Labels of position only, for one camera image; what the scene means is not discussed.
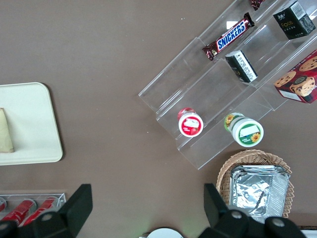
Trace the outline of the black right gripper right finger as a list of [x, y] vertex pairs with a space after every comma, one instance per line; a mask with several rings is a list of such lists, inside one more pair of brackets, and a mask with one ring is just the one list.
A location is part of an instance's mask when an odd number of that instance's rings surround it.
[[204, 211], [209, 222], [200, 238], [245, 238], [249, 218], [238, 210], [230, 210], [212, 183], [204, 184]]

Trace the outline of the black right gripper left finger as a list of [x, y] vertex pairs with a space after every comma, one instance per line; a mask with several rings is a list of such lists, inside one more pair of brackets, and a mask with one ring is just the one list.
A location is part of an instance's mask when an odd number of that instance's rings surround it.
[[33, 237], [75, 238], [92, 209], [92, 187], [82, 184], [58, 211], [43, 213], [32, 222]]

